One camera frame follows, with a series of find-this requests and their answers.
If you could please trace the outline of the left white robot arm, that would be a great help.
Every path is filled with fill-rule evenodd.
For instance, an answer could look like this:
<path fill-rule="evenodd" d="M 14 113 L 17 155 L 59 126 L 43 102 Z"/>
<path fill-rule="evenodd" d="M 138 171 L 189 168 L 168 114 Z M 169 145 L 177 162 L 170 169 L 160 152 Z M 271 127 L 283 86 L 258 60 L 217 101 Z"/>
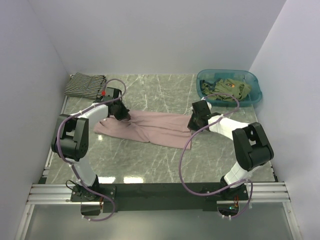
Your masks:
<path fill-rule="evenodd" d="M 129 119 L 129 110 L 122 101 L 125 93 L 125 90 L 106 87 L 102 96 L 87 108 L 70 115 L 60 114 L 57 118 L 51 150 L 73 171 L 75 194 L 84 196 L 88 201 L 94 201 L 101 195 L 98 176 L 85 159 L 91 124 L 109 117 L 115 117 L 118 121 Z"/>

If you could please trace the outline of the pink tank top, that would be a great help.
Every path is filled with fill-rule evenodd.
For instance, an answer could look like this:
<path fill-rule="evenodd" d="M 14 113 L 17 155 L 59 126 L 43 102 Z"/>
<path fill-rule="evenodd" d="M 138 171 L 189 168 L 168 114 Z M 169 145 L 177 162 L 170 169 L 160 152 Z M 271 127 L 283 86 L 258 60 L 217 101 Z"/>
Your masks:
<path fill-rule="evenodd" d="M 95 124 L 93 131 L 114 138 L 183 149 L 192 132 L 189 115 L 131 110 L 130 119 L 110 116 Z"/>

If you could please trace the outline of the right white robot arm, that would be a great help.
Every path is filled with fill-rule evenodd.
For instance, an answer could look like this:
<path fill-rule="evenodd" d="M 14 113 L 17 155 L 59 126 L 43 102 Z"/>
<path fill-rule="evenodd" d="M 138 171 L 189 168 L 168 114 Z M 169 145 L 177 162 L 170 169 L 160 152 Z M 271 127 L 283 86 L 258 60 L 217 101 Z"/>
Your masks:
<path fill-rule="evenodd" d="M 194 131 L 193 137 L 207 130 L 233 141 L 236 163 L 221 178 L 219 190 L 203 193 L 203 196 L 220 193 L 222 198 L 232 199 L 237 194 L 237 187 L 248 181 L 255 170 L 274 158 L 273 148 L 260 123 L 239 122 L 224 114 L 212 113 L 205 100 L 192 104 L 188 128 Z"/>

